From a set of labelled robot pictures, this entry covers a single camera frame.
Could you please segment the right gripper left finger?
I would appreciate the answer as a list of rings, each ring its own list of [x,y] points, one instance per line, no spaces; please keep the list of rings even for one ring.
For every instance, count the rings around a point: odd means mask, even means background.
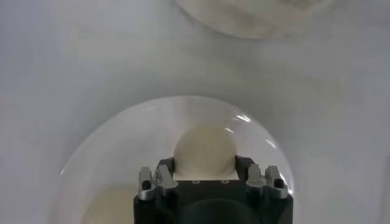
[[[150,168],[142,167],[138,173],[138,199],[153,200],[158,196],[171,196],[179,185],[173,179],[174,168],[173,157],[160,160],[154,173]]]

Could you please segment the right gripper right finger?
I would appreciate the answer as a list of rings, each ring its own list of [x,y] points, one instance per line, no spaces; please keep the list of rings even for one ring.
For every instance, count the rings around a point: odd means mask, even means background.
[[[268,166],[263,175],[259,165],[251,158],[236,155],[235,170],[239,180],[244,181],[251,191],[258,192],[261,197],[278,200],[288,197],[288,185],[277,166]]]

